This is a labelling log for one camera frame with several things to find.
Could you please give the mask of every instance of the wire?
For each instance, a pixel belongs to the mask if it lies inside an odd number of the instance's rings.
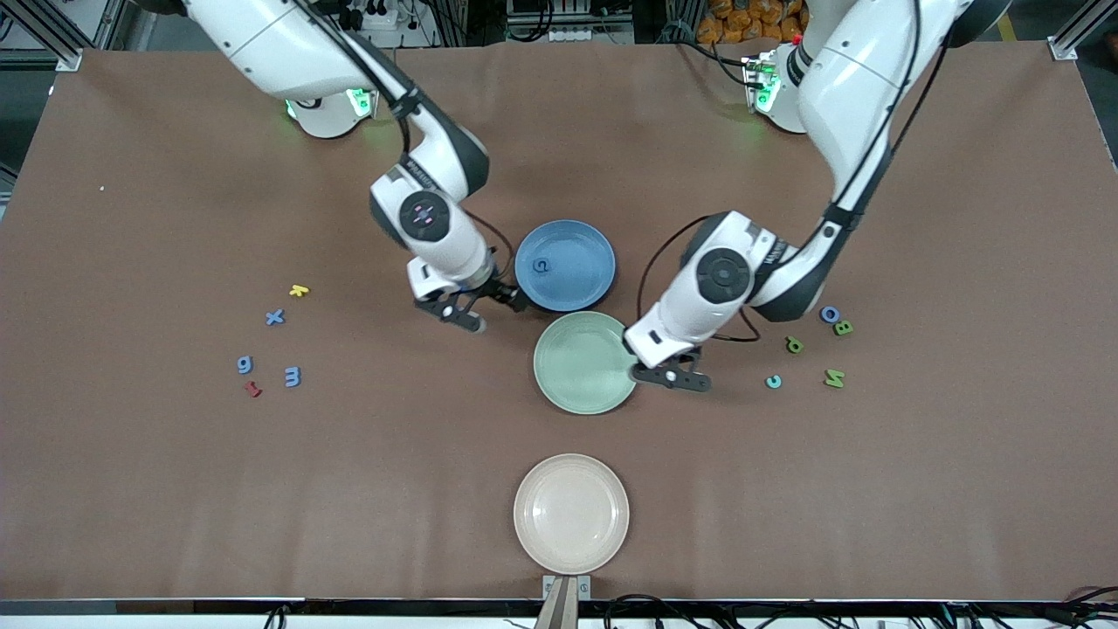
[[[722,57],[720,55],[712,54],[710,50],[707,50],[702,46],[699,46],[698,44],[694,44],[692,41],[685,41],[683,39],[676,39],[675,41],[672,41],[672,44],[682,44],[684,46],[694,48],[695,50],[699,50],[699,53],[702,54],[702,56],[707,57],[708,59],[713,59],[713,60],[716,60],[716,61],[718,61],[720,64],[724,64],[724,65],[728,65],[728,66],[747,67],[749,65],[748,61],[740,61],[738,59],[731,59],[729,57]]]
[[[920,0],[912,0],[912,8],[916,10],[913,13],[916,29],[912,31],[912,57],[909,59],[909,66],[904,70],[904,78],[901,80],[901,85],[897,89],[897,96],[893,97],[893,104],[889,105],[889,108],[885,109],[885,120],[881,122],[881,127],[878,128],[878,132],[873,135],[873,140],[865,149],[865,154],[862,155],[862,160],[858,162],[858,166],[852,171],[853,174],[851,174],[846,184],[843,185],[842,192],[835,197],[835,202],[841,202],[843,197],[846,196],[846,192],[850,191],[850,187],[854,184],[854,180],[858,179],[859,173],[861,173],[862,169],[865,166],[865,162],[869,161],[870,154],[873,153],[873,147],[878,145],[878,141],[881,139],[881,135],[889,128],[889,123],[892,122],[893,118],[893,112],[897,111],[897,105],[900,104],[901,98],[904,96],[904,87],[911,79],[912,70],[916,69],[916,57],[920,54],[920,28],[922,26],[923,17],[920,11]]]
[[[691,222],[688,222],[686,225],[684,225],[682,228],[680,228],[680,230],[678,230],[674,234],[672,234],[672,236],[670,238],[667,238],[667,240],[665,240],[664,244],[660,245],[660,248],[656,249],[656,252],[652,254],[652,259],[650,259],[648,263],[644,265],[644,271],[641,273],[641,283],[638,283],[637,286],[636,286],[636,321],[637,322],[639,322],[641,318],[644,317],[644,284],[645,284],[645,282],[647,282],[647,279],[648,279],[648,271],[652,270],[652,266],[656,263],[656,259],[660,257],[660,255],[662,252],[664,252],[664,249],[666,249],[667,247],[670,247],[672,245],[672,242],[675,241],[675,238],[682,236],[684,231],[686,231],[691,227],[694,227],[695,225],[702,222],[703,220],[710,218],[711,216],[713,216],[713,213],[708,213],[705,216],[700,216],[699,218],[695,218]],[[711,339],[713,339],[714,341],[724,341],[724,342],[729,342],[729,343],[756,343],[756,342],[760,341],[761,340],[761,333],[760,333],[760,331],[757,330],[756,326],[754,326],[752,322],[749,321],[749,317],[746,316],[746,307],[745,306],[739,307],[738,308],[738,314],[740,314],[741,321],[746,323],[746,326],[749,326],[749,330],[754,333],[754,336],[751,339],[729,337],[729,336],[724,336],[724,335],[713,335]]]
[[[655,603],[663,606],[664,609],[671,611],[672,613],[682,618],[683,620],[686,620],[695,629],[710,629],[710,627],[707,627],[705,625],[702,625],[701,622],[695,620],[693,616],[683,613],[674,606],[671,606],[667,602],[650,594],[625,594],[624,597],[617,597],[616,599],[609,601],[609,604],[606,607],[605,613],[601,614],[601,626],[604,629],[613,629],[613,626],[610,625],[610,618],[613,617],[614,606],[631,600],[653,601]]]
[[[411,10],[410,11],[408,11],[407,9],[404,9],[404,3],[402,2],[398,2],[397,6],[401,10],[404,10],[405,13],[407,13],[408,16],[410,16],[411,19],[416,20],[416,25],[419,27],[419,32],[423,34],[423,38],[427,41],[427,45],[428,46],[434,46],[435,42],[432,41],[430,37],[427,35],[427,29],[423,27],[423,16],[426,15],[426,13],[420,15],[420,12],[416,9],[416,0],[411,0]],[[430,10],[430,7],[427,6],[427,4],[424,4],[424,7],[427,7],[428,11]]]
[[[605,16],[599,16],[598,19],[601,20],[601,31],[606,34],[606,37],[608,37],[609,40],[614,42],[614,46],[620,46],[622,45],[620,41],[614,39],[614,34],[609,32],[609,28],[606,27]]]
[[[364,58],[361,57],[361,55],[359,55],[357,50],[354,50],[349,45],[349,42],[345,39],[345,35],[338,27],[338,22],[325,19],[321,13],[313,10],[309,2],[310,0],[295,0],[295,3],[299,4],[301,9],[303,9],[303,12],[306,13],[309,18],[314,20],[314,22],[322,28],[323,32],[326,34],[326,37],[333,40],[333,42],[338,46],[338,48],[342,51],[342,54],[344,54],[347,57],[349,57],[351,61],[353,61],[353,64],[361,70],[361,74],[363,74],[373,85],[376,85],[377,89],[380,90],[381,95],[385,96],[385,99],[388,101],[389,98],[388,89],[385,87],[385,84],[377,76],[377,73],[372,69],[372,67],[369,66],[368,61],[366,61]],[[406,115],[397,117],[396,123],[400,127],[400,136],[404,140],[402,152],[406,154],[411,150],[411,127],[408,125],[408,120]]]
[[[291,607],[284,603],[276,609],[268,612],[267,619],[264,620],[264,629],[272,629],[272,621],[278,619],[275,629],[284,629],[287,627],[287,612],[291,611]]]
[[[999,617],[998,614],[994,613],[993,611],[991,611],[991,612],[989,612],[989,617],[991,617],[991,618],[992,618],[992,619],[994,620],[994,622],[996,622],[996,623],[997,623],[997,626],[998,626],[998,627],[1001,627],[1002,629],[1013,629],[1013,627],[1010,627],[1010,625],[1008,625],[1008,623],[1007,623],[1006,621],[1002,620],[1002,617]]]
[[[730,72],[730,68],[726,67],[726,58],[722,57],[722,55],[718,54],[718,47],[714,46],[713,42],[711,42],[710,49],[714,53],[713,58],[716,61],[718,61],[718,67],[722,68],[722,72],[726,73],[726,76],[730,77],[730,80],[737,83],[738,85],[745,85],[746,87],[752,87],[755,89],[761,89],[762,87],[765,87],[765,85],[762,85],[761,83],[757,83],[754,80],[745,80],[742,78],[738,78],[737,76],[735,76],[735,74]]]
[[[462,28],[462,25],[459,25],[458,21],[454,19],[453,15],[451,15],[451,13],[444,11],[442,8],[433,4],[432,3],[433,0],[419,0],[419,1],[423,2],[424,4],[426,4],[428,9],[435,11],[435,13],[437,16],[442,16],[442,17],[446,18],[446,21],[451,22],[451,27],[462,34],[462,38],[463,39],[466,39],[470,36],[466,32],[466,29]],[[436,27],[438,27],[439,29],[442,29],[442,20],[436,19],[435,20],[435,25],[436,25]],[[449,38],[445,37],[445,34],[442,34],[442,35],[444,35],[444,37],[442,37],[442,41],[443,41],[443,47],[445,48],[446,47],[446,42],[448,41]]]
[[[547,26],[543,25],[544,9],[547,9],[547,20],[548,20]],[[537,39],[543,37],[544,35],[547,35],[549,30],[551,30],[551,21],[555,19],[555,11],[556,11],[555,1],[548,0],[547,7],[543,6],[540,7],[540,21],[536,23],[536,28],[532,29],[532,32],[528,34],[527,37],[520,37],[519,35],[513,35],[510,31],[508,34],[509,39],[512,39],[514,41],[523,41],[527,44],[536,41]]]
[[[920,107],[923,105],[923,99],[928,97],[928,88],[936,80],[936,75],[939,74],[940,66],[944,65],[944,56],[947,55],[947,42],[951,40],[951,31],[955,30],[955,25],[951,23],[951,28],[947,29],[947,35],[944,36],[944,42],[939,45],[939,57],[936,58],[936,65],[931,67],[931,74],[928,75],[928,82],[923,84],[923,89],[920,92],[920,97],[916,101],[916,106],[912,107],[912,113],[909,114],[909,118],[904,121],[904,126],[901,127],[900,135],[897,136],[897,142],[893,143],[893,150],[900,147],[901,142],[904,141],[904,136],[908,135],[908,130],[912,126],[912,121],[916,120],[916,114],[920,113]]]
[[[1074,599],[1071,599],[1071,600],[1065,601],[1065,602],[1067,603],[1086,603],[1087,601],[1089,601],[1091,599],[1097,599],[1097,598],[1101,597],[1102,594],[1109,594],[1110,592],[1118,592],[1118,585],[1111,585],[1110,588],[1099,588],[1098,590],[1091,590],[1090,592],[1083,594],[1082,597],[1076,597]]]
[[[504,265],[503,268],[501,268],[501,270],[498,273],[496,277],[494,277],[494,278],[495,279],[500,279],[501,277],[504,277],[506,274],[509,274],[509,269],[512,268],[512,259],[517,255],[515,250],[512,248],[512,242],[509,241],[509,238],[506,238],[504,236],[504,234],[501,232],[500,229],[498,229],[496,227],[494,227],[493,225],[491,225],[484,218],[477,216],[476,213],[474,213],[474,212],[472,212],[472,211],[470,211],[468,209],[465,209],[465,208],[463,208],[463,211],[466,212],[466,216],[468,216],[470,218],[473,218],[477,222],[481,222],[486,229],[489,229],[490,231],[492,231],[493,235],[495,235],[498,238],[500,238],[501,239],[501,244],[503,244],[505,250],[509,251],[509,261]]]

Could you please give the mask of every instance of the robotic arm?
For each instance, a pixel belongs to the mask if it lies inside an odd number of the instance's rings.
[[[1001,10],[992,11],[992,4]],[[708,218],[671,285],[625,332],[639,360],[633,378],[709,391],[710,379],[695,371],[699,346],[739,307],[748,304],[769,322],[803,317],[889,166],[888,128],[898,103],[957,20],[973,21],[966,13],[976,9],[996,20],[1007,6],[1008,0],[854,2],[796,80],[797,122],[834,177],[831,202],[814,231],[796,247],[737,211]],[[808,28],[815,25],[813,18]],[[788,58],[800,57],[796,51]],[[681,369],[688,363],[689,370]]]
[[[256,87],[294,104],[296,120],[313,135],[344,133],[363,117],[351,102],[353,88],[383,96],[400,124],[404,151],[370,187],[369,204],[378,225],[417,256],[407,267],[417,307],[480,333],[484,321],[471,309],[479,297],[517,311],[527,306],[519,288],[500,280],[492,251],[458,204],[489,178],[485,147],[383,53],[342,32],[310,0],[176,1],[168,8],[160,0],[161,12],[184,11]],[[415,149],[408,121],[424,135]]]

